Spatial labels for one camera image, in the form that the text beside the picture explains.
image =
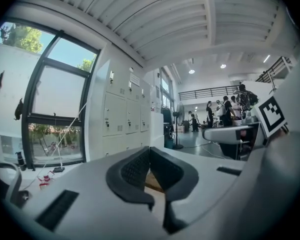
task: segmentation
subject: ceiling light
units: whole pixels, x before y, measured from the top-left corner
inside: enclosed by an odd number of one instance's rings
[[[265,63],[267,61],[267,59],[269,59],[270,55],[268,55],[268,57],[265,58],[264,62]]]

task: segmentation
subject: white cabinet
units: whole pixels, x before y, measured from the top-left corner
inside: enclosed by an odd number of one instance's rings
[[[126,132],[126,105],[124,98],[105,94],[103,111],[103,136],[120,135]]]
[[[125,97],[128,91],[129,70],[123,68],[116,59],[111,60],[106,79],[106,91]]]
[[[140,132],[130,133],[126,135],[126,150],[132,150],[141,147]]]
[[[141,106],[141,120],[140,120],[140,131],[148,131],[150,129],[150,107],[146,105]]]
[[[102,139],[103,156],[111,156],[113,154],[127,150],[126,135],[107,136]]]
[[[126,101],[126,133],[132,134],[140,131],[140,104],[133,100]]]
[[[150,131],[143,131],[140,132],[140,147],[150,146]]]
[[[150,85],[142,79],[140,79],[140,103],[151,106]]]
[[[126,85],[127,85],[126,97],[129,100],[139,102],[141,96],[140,87],[134,84],[133,82],[130,82],[129,80]]]

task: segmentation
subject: sky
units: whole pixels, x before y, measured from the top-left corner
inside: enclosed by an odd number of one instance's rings
[[[12,25],[13,23],[6,22],[2,26],[11,27]],[[43,44],[43,47],[41,51],[38,52],[38,54],[43,53],[54,36],[55,35],[53,34],[41,31],[40,42]],[[73,42],[61,38],[48,57],[76,67],[77,65],[82,64],[84,59],[91,60],[94,57],[94,53],[82,48],[77,44],[74,44]]]

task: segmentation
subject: gray floor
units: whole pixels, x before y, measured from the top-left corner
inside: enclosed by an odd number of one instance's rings
[[[218,156],[220,159],[231,159],[230,157],[223,155],[218,143],[214,144],[212,142],[209,144],[209,141],[202,137],[202,132],[200,130],[178,133],[178,143],[184,146],[184,148],[178,150],[180,152],[210,158],[216,158]]]

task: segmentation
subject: railing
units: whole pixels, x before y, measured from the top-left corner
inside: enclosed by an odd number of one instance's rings
[[[238,90],[238,85],[233,86],[223,86],[217,88],[208,88],[201,90],[191,90],[179,92],[180,101],[182,100],[190,100],[190,99],[199,99],[213,96],[226,96],[233,95],[234,91]]]
[[[284,58],[288,64],[291,63],[289,58]],[[283,70],[286,67],[285,62],[283,60],[283,57],[280,57],[266,72],[261,74],[256,82],[261,82],[261,83],[268,83],[271,84],[271,79],[268,75],[268,72],[270,76],[273,78],[278,74],[281,70]]]

